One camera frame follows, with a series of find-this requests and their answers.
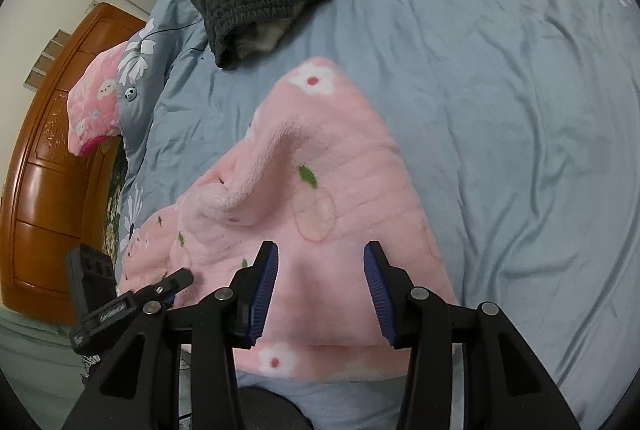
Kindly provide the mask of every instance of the blue bedsheet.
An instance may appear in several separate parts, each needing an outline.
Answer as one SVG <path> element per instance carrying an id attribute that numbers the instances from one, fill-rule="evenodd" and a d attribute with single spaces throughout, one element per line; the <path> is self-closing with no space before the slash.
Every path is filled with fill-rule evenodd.
<path id="1" fill-rule="evenodd" d="M 635 2 L 325 0 L 223 71 L 189 0 L 158 0 L 141 40 L 118 86 L 123 247 L 242 138 L 280 76 L 326 56 L 397 140 L 462 303 L 500 304 L 582 427 L 602 423 L 640 366 Z M 315 422 L 393 428 L 400 384 L 376 417 L 314 405 Z"/>

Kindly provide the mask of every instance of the button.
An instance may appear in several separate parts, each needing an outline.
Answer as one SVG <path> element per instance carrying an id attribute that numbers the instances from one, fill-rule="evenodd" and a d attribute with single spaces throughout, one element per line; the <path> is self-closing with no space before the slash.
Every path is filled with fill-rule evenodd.
<path id="1" fill-rule="evenodd" d="M 426 300 L 429 298 L 429 291 L 424 287 L 414 287 L 411 289 L 411 298 L 415 300 Z"/>
<path id="2" fill-rule="evenodd" d="M 138 90 L 136 87 L 130 86 L 127 90 L 124 91 L 124 99 L 127 101 L 133 101 L 138 95 Z"/>

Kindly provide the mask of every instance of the wall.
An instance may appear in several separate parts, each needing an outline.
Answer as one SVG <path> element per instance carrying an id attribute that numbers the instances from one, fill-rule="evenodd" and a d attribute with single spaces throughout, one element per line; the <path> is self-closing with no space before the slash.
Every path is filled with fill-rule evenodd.
<path id="1" fill-rule="evenodd" d="M 62 29 L 73 32 L 93 0 L 5 0 L 0 6 L 0 179 L 8 164 L 33 92 L 23 87 L 40 53 Z M 146 20 L 126 0 L 108 2 Z"/>

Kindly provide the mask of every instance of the pink fleece blanket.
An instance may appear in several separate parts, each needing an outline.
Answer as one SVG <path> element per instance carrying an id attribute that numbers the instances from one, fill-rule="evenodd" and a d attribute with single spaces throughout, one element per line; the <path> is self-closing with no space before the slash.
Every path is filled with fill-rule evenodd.
<path id="1" fill-rule="evenodd" d="M 120 135 L 115 78 L 126 47 L 124 42 L 98 54 L 69 91 L 68 148 L 74 155 L 89 156 L 100 142 Z"/>
<path id="2" fill-rule="evenodd" d="M 382 337 L 367 288 L 369 240 L 456 302 L 396 143 L 322 58 L 279 80 L 244 139 L 133 232 L 119 291 L 187 267 L 194 283 L 175 306 L 193 304 L 251 265 L 263 240 L 278 244 L 280 268 L 264 336 L 235 351 L 240 370 L 322 382 L 406 373 L 408 353 Z"/>

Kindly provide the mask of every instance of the green leaf print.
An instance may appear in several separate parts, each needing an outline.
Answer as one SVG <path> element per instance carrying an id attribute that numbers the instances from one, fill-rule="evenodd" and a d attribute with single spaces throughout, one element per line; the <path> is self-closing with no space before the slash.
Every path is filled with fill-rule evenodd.
<path id="1" fill-rule="evenodd" d="M 314 172 L 309 170 L 305 165 L 298 166 L 298 173 L 300 174 L 300 178 L 305 181 L 312 188 L 318 187 L 318 181 L 316 181 L 316 176 Z"/>

